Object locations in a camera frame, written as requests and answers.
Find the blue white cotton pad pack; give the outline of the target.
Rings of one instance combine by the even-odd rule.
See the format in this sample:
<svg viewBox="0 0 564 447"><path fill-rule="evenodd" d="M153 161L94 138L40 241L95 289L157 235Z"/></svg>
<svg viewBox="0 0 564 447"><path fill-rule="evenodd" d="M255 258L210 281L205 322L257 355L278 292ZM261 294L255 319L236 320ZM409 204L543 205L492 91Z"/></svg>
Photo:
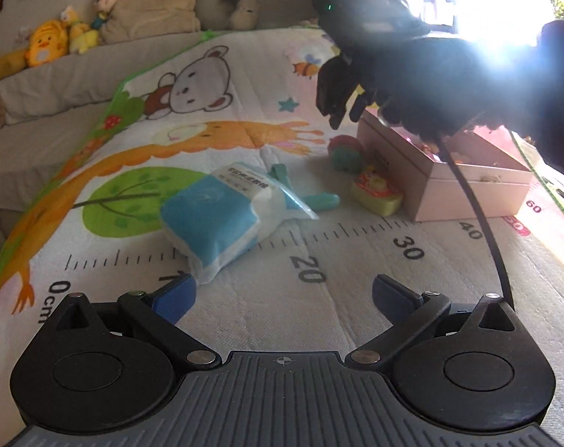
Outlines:
<svg viewBox="0 0 564 447"><path fill-rule="evenodd" d="M234 162L168 199L160 218L191 276L206 285L283 222L316 220L317 215L266 172Z"/></svg>

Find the colourful cartoon play mat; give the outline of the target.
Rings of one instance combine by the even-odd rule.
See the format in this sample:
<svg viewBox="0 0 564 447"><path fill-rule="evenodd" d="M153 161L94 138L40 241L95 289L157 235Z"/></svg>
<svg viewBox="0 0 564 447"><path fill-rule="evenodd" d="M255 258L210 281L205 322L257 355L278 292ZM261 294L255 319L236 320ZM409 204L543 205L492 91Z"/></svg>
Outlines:
<svg viewBox="0 0 564 447"><path fill-rule="evenodd" d="M460 132L452 169L373 112L334 133L301 68L335 55L204 37L117 88L0 253L0 446L564 445L522 144Z"/></svg>

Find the beige pillow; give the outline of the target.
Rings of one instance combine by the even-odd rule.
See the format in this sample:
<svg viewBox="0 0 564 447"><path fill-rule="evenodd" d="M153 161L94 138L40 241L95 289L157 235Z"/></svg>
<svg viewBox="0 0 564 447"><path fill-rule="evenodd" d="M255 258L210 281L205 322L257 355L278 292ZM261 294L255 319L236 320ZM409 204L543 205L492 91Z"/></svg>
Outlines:
<svg viewBox="0 0 564 447"><path fill-rule="evenodd" d="M102 25L105 44L120 44L165 34L195 34L201 24L196 0L118 0Z"/></svg>

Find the yellow duck plush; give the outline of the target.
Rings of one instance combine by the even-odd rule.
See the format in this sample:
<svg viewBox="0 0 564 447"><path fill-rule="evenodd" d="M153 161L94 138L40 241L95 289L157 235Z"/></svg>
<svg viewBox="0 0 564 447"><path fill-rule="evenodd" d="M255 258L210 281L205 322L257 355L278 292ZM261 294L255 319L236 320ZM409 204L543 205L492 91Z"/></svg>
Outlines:
<svg viewBox="0 0 564 447"><path fill-rule="evenodd" d="M0 80L21 72L49 64L69 54L67 30L59 20L49 20L30 36L28 46L0 57Z"/></svg>

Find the yellow orange toy block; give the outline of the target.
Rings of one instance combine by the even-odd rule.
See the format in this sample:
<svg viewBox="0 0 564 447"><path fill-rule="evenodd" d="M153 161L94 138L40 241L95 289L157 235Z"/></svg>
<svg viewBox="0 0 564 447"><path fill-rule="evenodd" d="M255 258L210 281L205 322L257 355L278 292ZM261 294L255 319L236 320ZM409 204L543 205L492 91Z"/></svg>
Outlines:
<svg viewBox="0 0 564 447"><path fill-rule="evenodd" d="M375 215L388 217L399 211L403 193L380 175L374 165L367 165L352 182L351 195Z"/></svg>

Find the small doll plush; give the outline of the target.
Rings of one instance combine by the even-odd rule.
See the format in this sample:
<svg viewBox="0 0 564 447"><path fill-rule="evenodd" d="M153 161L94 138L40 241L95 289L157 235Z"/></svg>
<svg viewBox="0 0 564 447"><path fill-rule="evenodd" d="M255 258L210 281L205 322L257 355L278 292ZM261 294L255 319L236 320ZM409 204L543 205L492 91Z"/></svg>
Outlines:
<svg viewBox="0 0 564 447"><path fill-rule="evenodd" d="M94 2L94 9L96 16L91 23L91 28L99 30L102 25L109 19L109 15L113 7L116 5L117 0L96 0Z"/></svg>

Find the pink cardboard box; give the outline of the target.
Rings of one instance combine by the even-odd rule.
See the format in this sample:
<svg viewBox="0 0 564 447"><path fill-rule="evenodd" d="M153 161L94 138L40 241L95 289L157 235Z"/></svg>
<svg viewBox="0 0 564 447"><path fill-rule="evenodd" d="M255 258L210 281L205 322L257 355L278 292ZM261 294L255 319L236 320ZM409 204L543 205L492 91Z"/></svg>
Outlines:
<svg viewBox="0 0 564 447"><path fill-rule="evenodd" d="M417 222L473 219L475 213L445 162L430 158L417 137L401 127L389 127L365 112L357 128L368 160L403 192L402 210ZM461 132L446 147L462 159L459 171L489 218L519 212L529 192L532 173L505 151L475 132Z"/></svg>

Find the small yellow plush toy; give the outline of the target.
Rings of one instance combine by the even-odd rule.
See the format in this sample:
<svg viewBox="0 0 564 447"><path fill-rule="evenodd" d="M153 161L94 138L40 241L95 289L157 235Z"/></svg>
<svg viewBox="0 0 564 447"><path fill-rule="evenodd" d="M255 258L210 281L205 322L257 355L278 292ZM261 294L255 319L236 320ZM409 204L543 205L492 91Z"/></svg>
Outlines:
<svg viewBox="0 0 564 447"><path fill-rule="evenodd" d="M85 54L99 45L99 32L79 18L78 12L68 5L60 16L69 38L69 54Z"/></svg>

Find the teal plastic toy clip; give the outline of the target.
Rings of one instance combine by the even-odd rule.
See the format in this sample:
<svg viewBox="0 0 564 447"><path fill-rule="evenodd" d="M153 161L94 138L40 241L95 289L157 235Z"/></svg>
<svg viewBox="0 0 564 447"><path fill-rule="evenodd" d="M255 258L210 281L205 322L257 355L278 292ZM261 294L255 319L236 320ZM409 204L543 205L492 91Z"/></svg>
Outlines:
<svg viewBox="0 0 564 447"><path fill-rule="evenodd" d="M268 175L280 182L290 191L294 192L298 198L302 200L305 205L309 206L314 212L324 212L336 209L340 206L340 197L333 193L312 193L312 192L301 192L296 189L292 184L288 168L283 164L271 165L269 168Z"/></svg>

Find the beige sofa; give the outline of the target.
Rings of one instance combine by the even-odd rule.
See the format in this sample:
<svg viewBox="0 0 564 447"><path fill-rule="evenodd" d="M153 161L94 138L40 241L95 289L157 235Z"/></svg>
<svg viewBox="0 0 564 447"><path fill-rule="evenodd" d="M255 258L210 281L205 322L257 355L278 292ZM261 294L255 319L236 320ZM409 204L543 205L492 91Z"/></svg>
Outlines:
<svg viewBox="0 0 564 447"><path fill-rule="evenodd" d="M201 40L167 34L94 47L0 81L0 248L20 215L84 142L119 84Z"/></svg>

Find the red green toy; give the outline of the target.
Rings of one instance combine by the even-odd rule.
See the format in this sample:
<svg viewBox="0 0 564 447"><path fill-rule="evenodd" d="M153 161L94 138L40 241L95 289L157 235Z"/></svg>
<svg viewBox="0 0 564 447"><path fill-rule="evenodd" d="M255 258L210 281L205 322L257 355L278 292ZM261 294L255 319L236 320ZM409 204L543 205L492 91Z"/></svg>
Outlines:
<svg viewBox="0 0 564 447"><path fill-rule="evenodd" d="M336 171L357 174L365 166L363 145L354 136L342 134L333 137L327 146L327 154Z"/></svg>

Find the grey neck pillow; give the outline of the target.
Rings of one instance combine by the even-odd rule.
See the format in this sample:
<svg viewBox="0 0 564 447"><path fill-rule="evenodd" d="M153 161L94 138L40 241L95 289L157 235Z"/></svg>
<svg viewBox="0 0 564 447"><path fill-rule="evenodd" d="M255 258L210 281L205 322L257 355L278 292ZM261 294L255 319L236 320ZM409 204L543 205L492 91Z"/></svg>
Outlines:
<svg viewBox="0 0 564 447"><path fill-rule="evenodd" d="M196 0L195 13L202 30L249 31L258 26L257 0Z"/></svg>

